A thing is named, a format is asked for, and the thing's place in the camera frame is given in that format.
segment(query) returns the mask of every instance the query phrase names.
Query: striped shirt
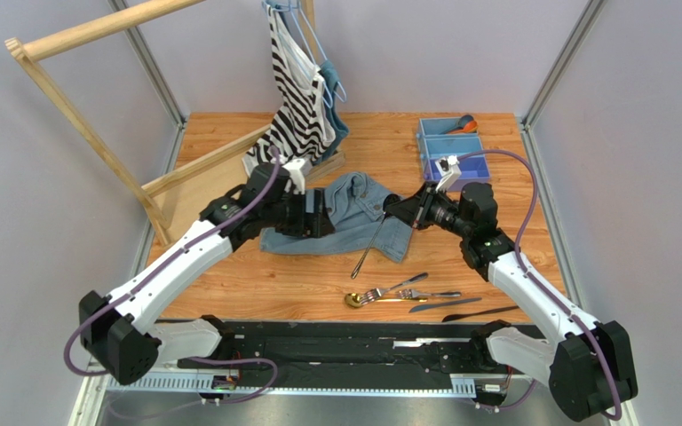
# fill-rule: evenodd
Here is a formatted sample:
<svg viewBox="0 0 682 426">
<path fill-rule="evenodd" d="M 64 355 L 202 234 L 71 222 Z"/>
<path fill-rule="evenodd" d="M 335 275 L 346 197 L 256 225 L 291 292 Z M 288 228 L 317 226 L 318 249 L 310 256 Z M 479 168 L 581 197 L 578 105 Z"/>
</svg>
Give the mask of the striped shirt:
<svg viewBox="0 0 682 426">
<path fill-rule="evenodd" d="M 325 115 L 322 93 L 325 81 L 315 65 L 294 41 L 283 19 L 266 5 L 270 24 L 273 72 L 283 105 L 275 113 L 270 130 L 244 155 L 247 174 L 258 164 L 270 162 L 270 145 L 288 160 L 319 160 L 336 138 Z"/>
</svg>

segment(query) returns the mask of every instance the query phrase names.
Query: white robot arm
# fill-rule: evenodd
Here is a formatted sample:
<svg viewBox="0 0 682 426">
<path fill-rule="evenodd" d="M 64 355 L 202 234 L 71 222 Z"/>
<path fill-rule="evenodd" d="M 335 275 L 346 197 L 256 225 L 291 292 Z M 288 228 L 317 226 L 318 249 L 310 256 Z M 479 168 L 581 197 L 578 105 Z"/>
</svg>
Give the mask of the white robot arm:
<svg viewBox="0 0 682 426">
<path fill-rule="evenodd" d="M 120 384 L 137 381 L 156 363 L 217 357 L 219 352 L 230 356 L 222 347 L 229 331 L 215 317 L 156 321 L 197 277 L 246 240 L 256 238 L 266 227 L 306 238 L 334 232 L 322 190 L 305 189 L 311 165 L 303 159 L 288 162 L 269 185 L 274 167 L 257 166 L 246 185 L 213 200 L 184 236 L 142 273 L 104 297 L 92 291 L 81 300 L 81 344 Z M 246 206 L 253 202 L 247 212 Z M 121 299 L 125 300 L 107 309 Z M 91 320 L 103 309 L 103 314 Z"/>
<path fill-rule="evenodd" d="M 498 228 L 490 184 L 469 183 L 453 201 L 445 191 L 461 175 L 459 161 L 452 155 L 437 164 L 443 176 L 438 184 L 425 183 L 406 200 L 386 204 L 385 213 L 415 229 L 436 225 L 462 237 L 467 265 L 511 297 L 545 337 L 536 340 L 500 320 L 488 323 L 472 332 L 473 364 L 487 371 L 506 365 L 530 375 L 577 421 L 635 398 L 638 384 L 625 329 L 616 321 L 602 324 L 533 268 Z"/>
</svg>

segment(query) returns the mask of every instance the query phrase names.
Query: blue tray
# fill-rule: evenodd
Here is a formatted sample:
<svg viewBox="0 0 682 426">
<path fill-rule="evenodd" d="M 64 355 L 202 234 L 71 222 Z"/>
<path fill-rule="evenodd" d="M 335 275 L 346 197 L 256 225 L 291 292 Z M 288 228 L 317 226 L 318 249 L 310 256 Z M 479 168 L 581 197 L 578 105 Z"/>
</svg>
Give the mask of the blue tray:
<svg viewBox="0 0 682 426">
<path fill-rule="evenodd" d="M 416 137 L 425 181 L 438 182 L 441 179 L 440 168 L 436 164 L 439 158 L 474 153 L 483 149 L 478 133 L 442 134 L 444 131 L 453 129 L 458 120 L 459 117 L 420 119 Z M 485 155 L 476 155 L 461 160 L 459 169 L 462 171 L 462 176 L 448 189 L 449 191 L 461 191 L 464 184 L 468 182 L 488 182 L 491 179 Z"/>
</svg>

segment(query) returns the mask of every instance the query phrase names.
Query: silver fork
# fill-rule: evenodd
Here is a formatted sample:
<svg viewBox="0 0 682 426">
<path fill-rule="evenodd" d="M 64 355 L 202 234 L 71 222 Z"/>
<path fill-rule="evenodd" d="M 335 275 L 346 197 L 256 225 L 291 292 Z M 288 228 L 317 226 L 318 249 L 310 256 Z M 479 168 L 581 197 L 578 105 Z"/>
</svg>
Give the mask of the silver fork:
<svg viewBox="0 0 682 426">
<path fill-rule="evenodd" d="M 360 296 L 360 305 L 365 305 L 365 304 L 371 304 L 375 302 L 377 299 L 383 297 L 384 294 L 388 293 L 391 290 L 394 290 L 399 287 L 407 286 L 409 284 L 416 283 L 418 281 L 422 281 L 424 279 L 428 278 L 428 272 L 423 272 L 418 275 L 415 275 L 414 277 L 410 278 L 409 280 L 402 281 L 399 284 L 390 287 L 390 288 L 373 288 L 371 290 L 368 290 L 364 294 Z"/>
<path fill-rule="evenodd" d="M 442 293 L 423 293 L 412 288 L 399 290 L 396 296 L 400 299 L 419 299 L 420 297 L 462 297 L 461 291 L 444 291 Z"/>
</svg>

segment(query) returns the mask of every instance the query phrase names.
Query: wooden table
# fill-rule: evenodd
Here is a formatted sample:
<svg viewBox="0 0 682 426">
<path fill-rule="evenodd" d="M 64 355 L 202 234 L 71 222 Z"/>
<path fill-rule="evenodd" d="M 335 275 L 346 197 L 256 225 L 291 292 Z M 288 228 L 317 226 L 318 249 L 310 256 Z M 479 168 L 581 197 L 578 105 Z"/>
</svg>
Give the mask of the wooden table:
<svg viewBox="0 0 682 426">
<path fill-rule="evenodd" d="M 351 171 L 363 171 L 401 195 L 413 194 L 423 183 L 415 142 L 417 118 L 460 114 L 342 114 L 351 134 L 343 142 L 346 165 L 316 183 L 325 186 Z M 500 148 L 525 155 L 512 114 L 474 114 L 485 148 Z M 239 135 L 270 122 L 271 114 L 193 114 L 186 130 L 177 166 L 208 153 Z M 514 238 L 530 203 L 530 176 L 509 157 L 488 157 L 499 225 Z M 432 227 L 415 232 L 401 264 L 372 250 L 356 280 L 349 274 L 361 251 L 334 256 L 279 256 L 260 252 L 249 241 L 228 259 L 214 265 L 165 311 L 165 317 L 198 318 L 212 314 L 239 320 L 351 320 L 440 322 L 451 313 L 484 311 L 514 304 L 469 269 L 459 249 L 459 238 Z M 523 252 L 550 282 L 564 291 L 551 239 L 540 206 L 523 237 Z M 156 242 L 149 262 L 162 254 Z M 374 287 L 388 287 L 420 272 L 430 278 L 412 286 L 421 291 L 461 290 L 482 301 L 457 307 L 408 313 L 411 302 L 375 303 L 361 309 L 344 304 L 344 295 Z M 528 322 L 522 311 L 474 317 Z"/>
</svg>

